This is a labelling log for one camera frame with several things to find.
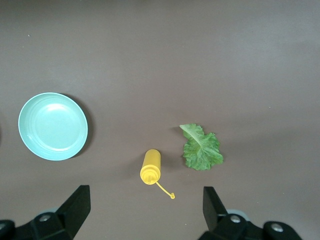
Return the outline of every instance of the squeeze bottle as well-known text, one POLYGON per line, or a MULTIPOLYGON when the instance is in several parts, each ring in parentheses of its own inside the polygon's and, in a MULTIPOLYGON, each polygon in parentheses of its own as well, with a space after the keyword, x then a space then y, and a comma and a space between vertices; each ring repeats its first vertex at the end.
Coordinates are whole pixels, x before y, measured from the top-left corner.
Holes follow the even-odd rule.
POLYGON ((145 153, 142 168, 140 171, 140 177, 145 184, 152 185, 157 184, 171 199, 175 199, 174 193, 166 191, 159 183, 161 176, 161 155, 156 149, 150 149, 145 153))

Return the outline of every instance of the brown table surface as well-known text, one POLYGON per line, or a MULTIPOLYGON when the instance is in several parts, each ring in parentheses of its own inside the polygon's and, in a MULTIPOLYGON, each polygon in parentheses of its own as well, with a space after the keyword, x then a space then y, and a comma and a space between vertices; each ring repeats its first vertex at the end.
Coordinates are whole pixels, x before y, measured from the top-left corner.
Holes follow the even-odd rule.
POLYGON ((90 185, 75 239, 196 240, 204 186, 261 227, 320 236, 319 1, 1 1, 0 219, 22 225, 90 185), (87 115, 76 157, 22 142, 24 103, 66 94, 87 115), (224 163, 187 168, 180 124, 214 132, 224 163), (161 152, 160 183, 139 176, 161 152))

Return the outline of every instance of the lettuce leaf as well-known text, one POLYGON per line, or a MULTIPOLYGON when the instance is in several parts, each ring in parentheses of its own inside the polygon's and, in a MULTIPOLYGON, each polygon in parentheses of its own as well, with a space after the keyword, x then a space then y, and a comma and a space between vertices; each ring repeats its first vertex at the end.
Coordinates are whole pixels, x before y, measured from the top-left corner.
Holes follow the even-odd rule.
POLYGON ((203 171, 223 163, 224 158, 219 152, 220 143, 214 133, 205 135, 202 127, 194 123, 180 125, 180 128, 188 139, 183 147, 187 167, 203 171))

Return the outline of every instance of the green lettuce leaf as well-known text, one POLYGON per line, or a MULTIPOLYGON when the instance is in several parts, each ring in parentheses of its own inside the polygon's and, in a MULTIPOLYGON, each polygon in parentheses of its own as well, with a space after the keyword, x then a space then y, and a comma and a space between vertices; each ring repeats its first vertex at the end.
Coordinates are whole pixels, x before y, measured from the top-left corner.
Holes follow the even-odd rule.
POLYGON ((196 124, 180 125, 183 135, 188 139, 183 147, 185 164, 195 170, 209 170, 215 164, 223 163, 219 152, 219 141, 214 133, 205 135, 201 126, 196 124))

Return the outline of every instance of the light blue plate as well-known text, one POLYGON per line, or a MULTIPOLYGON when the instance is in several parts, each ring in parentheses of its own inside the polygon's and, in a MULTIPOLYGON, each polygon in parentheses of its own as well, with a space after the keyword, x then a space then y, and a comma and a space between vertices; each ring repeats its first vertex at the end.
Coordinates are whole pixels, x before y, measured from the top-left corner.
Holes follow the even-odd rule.
POLYGON ((19 115, 19 133, 31 152, 52 161, 76 155, 88 136, 84 112, 69 97, 46 92, 32 97, 19 115))

